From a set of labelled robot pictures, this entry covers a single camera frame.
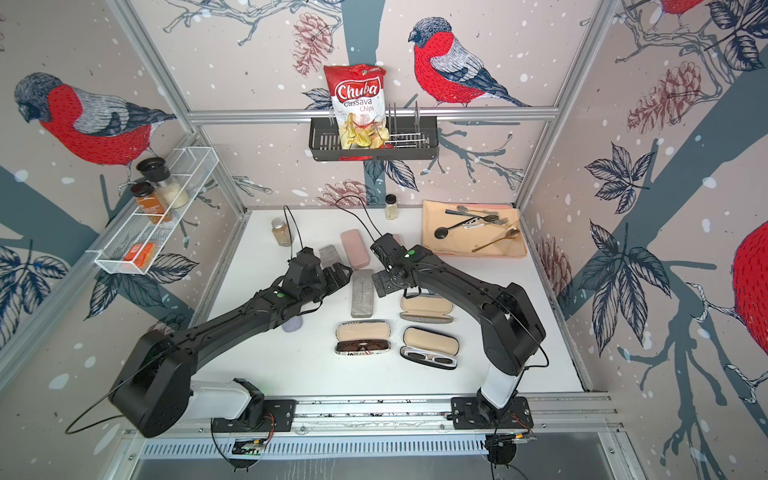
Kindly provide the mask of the pink glasses case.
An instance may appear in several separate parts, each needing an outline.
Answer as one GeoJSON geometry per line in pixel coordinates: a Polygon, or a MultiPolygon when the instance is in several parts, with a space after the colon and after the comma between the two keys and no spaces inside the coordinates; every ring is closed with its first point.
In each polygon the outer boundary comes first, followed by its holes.
{"type": "Polygon", "coordinates": [[[347,256],[349,266],[354,269],[363,269],[370,264],[368,248],[363,242],[357,229],[344,231],[340,235],[341,243],[347,256]]]}

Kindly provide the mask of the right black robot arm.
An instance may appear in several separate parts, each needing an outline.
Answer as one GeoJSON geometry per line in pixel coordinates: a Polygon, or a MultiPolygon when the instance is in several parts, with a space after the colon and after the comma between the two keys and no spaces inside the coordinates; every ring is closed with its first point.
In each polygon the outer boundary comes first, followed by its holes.
{"type": "Polygon", "coordinates": [[[478,409],[498,416],[517,393],[529,359],[542,350],[543,324],[525,289],[502,287],[475,278],[444,262],[427,248],[406,248],[391,234],[376,239],[371,251],[384,269],[374,275],[376,293],[429,290],[477,321],[482,348],[490,362],[478,392],[478,409]]]}

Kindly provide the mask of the teal case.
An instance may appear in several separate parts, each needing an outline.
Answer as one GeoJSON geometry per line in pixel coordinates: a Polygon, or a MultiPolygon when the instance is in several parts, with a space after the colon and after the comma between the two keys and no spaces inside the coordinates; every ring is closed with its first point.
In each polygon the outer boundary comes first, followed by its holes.
{"type": "Polygon", "coordinates": [[[340,255],[334,245],[326,245],[321,247],[319,249],[319,257],[322,269],[330,268],[337,263],[342,263],[340,255]]]}
{"type": "Polygon", "coordinates": [[[351,276],[351,317],[353,319],[371,318],[374,313],[373,271],[360,269],[351,276]]]}

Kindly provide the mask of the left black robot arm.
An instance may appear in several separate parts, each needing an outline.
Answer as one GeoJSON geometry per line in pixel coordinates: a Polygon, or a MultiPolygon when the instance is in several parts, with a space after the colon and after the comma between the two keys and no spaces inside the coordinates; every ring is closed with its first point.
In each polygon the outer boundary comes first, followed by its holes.
{"type": "Polygon", "coordinates": [[[305,247],[288,261],[288,270],[243,305],[198,326],[170,334],[158,330],[137,341],[107,394],[144,436],[158,436],[187,412],[192,377],[239,343],[300,316],[309,303],[322,301],[351,280],[353,269],[334,263],[323,268],[305,247]]]}

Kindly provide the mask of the brown case with sunglasses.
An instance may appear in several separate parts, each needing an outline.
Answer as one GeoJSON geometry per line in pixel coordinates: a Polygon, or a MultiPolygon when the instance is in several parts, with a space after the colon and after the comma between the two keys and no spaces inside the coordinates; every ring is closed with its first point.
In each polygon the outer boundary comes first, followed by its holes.
{"type": "Polygon", "coordinates": [[[287,320],[285,323],[281,325],[281,328],[286,333],[293,333],[298,331],[303,326],[303,317],[302,316],[296,316],[289,320],[287,320]]]}

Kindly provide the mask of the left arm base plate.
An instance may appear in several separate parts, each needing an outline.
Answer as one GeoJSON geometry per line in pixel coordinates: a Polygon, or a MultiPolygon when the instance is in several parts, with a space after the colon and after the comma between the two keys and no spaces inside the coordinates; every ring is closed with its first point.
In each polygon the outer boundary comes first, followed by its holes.
{"type": "Polygon", "coordinates": [[[298,402],[293,399],[260,400],[236,419],[214,418],[213,433],[290,432],[298,402]]]}

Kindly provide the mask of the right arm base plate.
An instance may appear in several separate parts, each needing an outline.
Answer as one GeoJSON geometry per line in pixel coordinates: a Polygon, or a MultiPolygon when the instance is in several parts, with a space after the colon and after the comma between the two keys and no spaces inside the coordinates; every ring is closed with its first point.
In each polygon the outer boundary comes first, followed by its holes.
{"type": "Polygon", "coordinates": [[[494,407],[481,395],[453,397],[447,419],[457,430],[531,430],[534,426],[528,400],[520,396],[513,397],[501,408],[494,407]]]}

